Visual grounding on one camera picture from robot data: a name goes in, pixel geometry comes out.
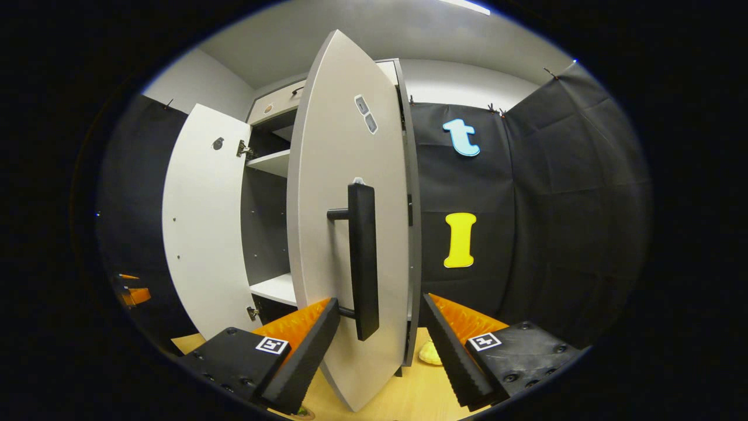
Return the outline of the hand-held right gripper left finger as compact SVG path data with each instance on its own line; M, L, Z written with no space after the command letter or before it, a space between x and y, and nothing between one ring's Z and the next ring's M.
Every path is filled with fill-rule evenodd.
M338 299L323 299L251 332L227 327L179 364L240 400L294 414L339 323Z

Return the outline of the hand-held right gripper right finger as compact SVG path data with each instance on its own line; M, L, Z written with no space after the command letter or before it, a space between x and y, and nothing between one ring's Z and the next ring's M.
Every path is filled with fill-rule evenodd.
M499 322L423 294L425 326L460 406L499 405L548 383L585 354L532 322Z

